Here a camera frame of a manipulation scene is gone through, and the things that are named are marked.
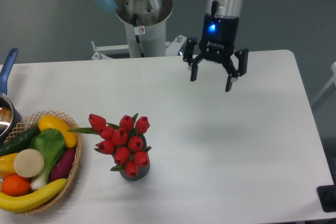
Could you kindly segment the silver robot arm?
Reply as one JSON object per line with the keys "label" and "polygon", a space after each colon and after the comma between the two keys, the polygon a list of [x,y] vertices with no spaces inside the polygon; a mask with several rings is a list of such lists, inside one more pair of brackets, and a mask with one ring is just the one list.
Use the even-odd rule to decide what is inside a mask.
{"label": "silver robot arm", "polygon": [[[132,58],[165,56],[166,20],[172,0],[94,0],[106,12],[116,13],[124,23]],[[207,0],[202,36],[187,39],[183,60],[197,78],[202,60],[220,63],[228,74],[226,91],[247,71],[248,50],[236,50],[234,43],[243,0]]]}

